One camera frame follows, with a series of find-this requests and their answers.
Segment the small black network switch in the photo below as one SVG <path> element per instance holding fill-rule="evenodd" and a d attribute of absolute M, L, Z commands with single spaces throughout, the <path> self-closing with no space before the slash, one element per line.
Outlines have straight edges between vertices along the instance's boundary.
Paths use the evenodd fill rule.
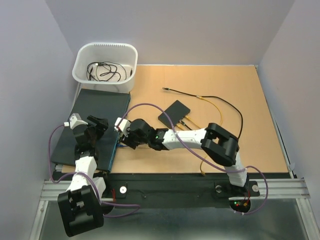
<path fill-rule="evenodd" d="M 187 116 L 191 112 L 191 110 L 182 102 L 176 100 L 164 112 L 169 116 L 172 124 L 176 126 L 181 120 L 183 120 L 185 116 Z M 161 113 L 158 116 L 158 120 L 166 127 L 171 128 L 171 124 L 164 113 Z"/>

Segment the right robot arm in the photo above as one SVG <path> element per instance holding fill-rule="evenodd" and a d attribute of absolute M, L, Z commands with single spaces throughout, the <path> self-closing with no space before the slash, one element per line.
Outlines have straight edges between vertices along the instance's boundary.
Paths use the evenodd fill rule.
<path fill-rule="evenodd" d="M 120 142 L 132 149 L 148 145 L 156 151 L 170 151 L 185 148 L 203 150 L 228 175 L 231 192 L 242 195 L 248 190 L 248 172 L 242 164 L 238 138 L 216 123 L 209 123 L 198 130 L 175 131 L 168 128 L 153 128 L 145 120 L 126 119 L 115 124 L 121 132 Z"/>

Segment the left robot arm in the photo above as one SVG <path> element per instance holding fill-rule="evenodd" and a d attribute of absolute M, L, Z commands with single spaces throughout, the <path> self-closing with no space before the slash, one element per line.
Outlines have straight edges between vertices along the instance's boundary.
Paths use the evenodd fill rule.
<path fill-rule="evenodd" d="M 104 224 L 101 197 L 111 193 L 111 184 L 94 174 L 99 158 L 96 143 L 109 124 L 107 119 L 90 115 L 85 121 L 73 113 L 65 126 L 70 127 L 76 141 L 75 171 L 67 190 L 58 195 L 57 203 L 66 235 L 73 237 Z"/>

